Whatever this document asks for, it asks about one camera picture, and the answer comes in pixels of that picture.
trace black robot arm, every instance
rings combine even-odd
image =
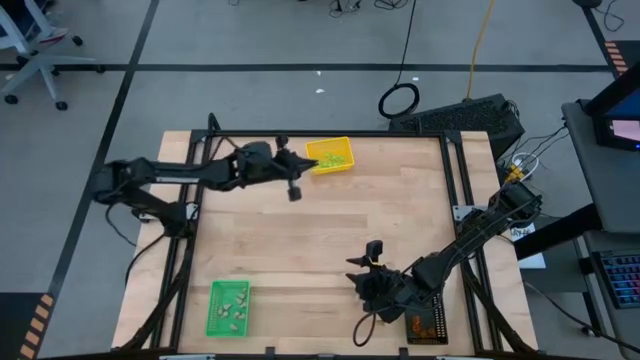
[[[458,239],[441,252],[420,257],[401,272],[378,263],[382,241],[375,240],[367,244],[363,257],[347,259],[368,267],[369,272],[347,277],[364,300],[364,311],[390,323],[408,307],[424,309],[431,304],[432,298],[441,293],[453,267],[509,227],[529,225],[540,213],[541,204],[541,197],[521,183],[506,184],[491,197],[486,210],[474,209],[458,223]]]
[[[233,146],[231,154],[201,165],[185,165],[149,161],[114,161],[106,164],[93,176],[93,199],[101,204],[122,203],[132,208],[134,215],[151,215],[165,227],[167,236],[187,236],[190,231],[184,204],[165,202],[141,189],[148,184],[202,184],[213,191],[231,191],[235,188],[286,180],[289,200],[302,197],[295,181],[303,172],[317,164],[315,160],[299,157],[286,148],[287,138],[276,138],[277,151],[264,142],[252,142],[242,147]]]

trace green basket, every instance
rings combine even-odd
[[[217,280],[211,284],[207,336],[247,336],[250,290],[248,281]]]

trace wooden table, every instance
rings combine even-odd
[[[184,162],[188,139],[189,132],[166,132],[158,159]],[[241,145],[264,139],[233,140]],[[304,144],[310,140],[315,139],[292,137],[289,147],[305,155]],[[487,135],[463,133],[463,141],[476,203],[486,204],[499,188]],[[298,182],[301,201],[288,201],[283,181],[228,193],[205,191],[180,352],[264,354],[265,347],[274,346],[278,354],[397,355],[399,347],[408,347],[411,355],[473,354],[459,267],[444,290],[448,345],[407,346],[402,318],[392,324],[379,321],[367,346],[353,345],[353,327],[363,312],[353,284],[344,276],[359,269],[345,259],[361,256],[368,241],[382,239],[381,260],[405,268],[418,256],[444,248],[454,239],[454,229],[437,139],[351,142],[355,167],[324,176],[304,174]],[[219,154],[231,150],[225,142]],[[457,162],[452,161],[452,167],[459,181]],[[462,198],[460,184],[457,189]],[[151,187],[166,201],[175,201],[178,191],[175,185]],[[157,222],[142,225],[138,250],[161,231]],[[159,243],[133,268],[114,346],[126,342],[155,306],[168,244],[168,239]],[[536,347],[513,247],[496,238],[485,252],[496,305],[524,341]],[[251,281],[249,333],[244,339],[205,336],[209,290],[217,279]],[[490,349],[485,313],[478,306],[484,345]],[[172,318],[170,309],[162,344],[168,344]],[[360,339],[367,331],[365,324]]]

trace yellow basket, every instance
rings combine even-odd
[[[306,143],[305,147],[307,148],[307,157],[320,162],[319,165],[311,170],[316,175],[349,170],[356,163],[353,158],[353,152],[351,151],[351,143],[346,136],[311,141]],[[335,160],[335,163],[339,163],[339,165],[325,165],[326,167],[321,167],[323,162],[327,164],[333,160]]]

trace keyboard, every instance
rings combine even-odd
[[[615,307],[640,307],[640,249],[596,252],[594,259]]]

